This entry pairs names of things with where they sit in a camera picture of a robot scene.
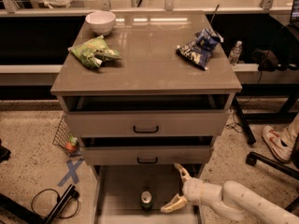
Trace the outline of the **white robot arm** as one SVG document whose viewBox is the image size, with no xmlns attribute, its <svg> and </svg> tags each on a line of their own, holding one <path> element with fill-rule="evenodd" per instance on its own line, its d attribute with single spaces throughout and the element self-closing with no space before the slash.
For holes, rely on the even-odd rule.
<svg viewBox="0 0 299 224">
<path fill-rule="evenodd" d="M 235 181 L 226 181 L 222 186 L 191 177 L 179 163 L 174 164 L 183 183 L 182 193 L 161 207 L 162 213 L 171 213 L 188 203 L 208 206 L 217 215 L 234 221 L 244 219 L 246 213 L 255 216 L 263 224 L 299 224 L 299 217 Z"/>
</svg>

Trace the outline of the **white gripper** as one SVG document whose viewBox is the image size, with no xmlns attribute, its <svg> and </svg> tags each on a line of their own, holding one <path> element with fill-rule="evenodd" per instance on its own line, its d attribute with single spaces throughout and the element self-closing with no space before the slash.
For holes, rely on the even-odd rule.
<svg viewBox="0 0 299 224">
<path fill-rule="evenodd" d="M 161 207 L 162 213 L 171 213 L 183 208 L 188 202 L 191 204 L 199 205 L 202 202 L 202 194 L 204 182 L 201 179 L 190 176 L 189 172 L 179 163 L 174 163 L 175 168 L 179 171 L 180 178 L 183 184 L 183 195 L 178 193 L 174 198 Z"/>
</svg>

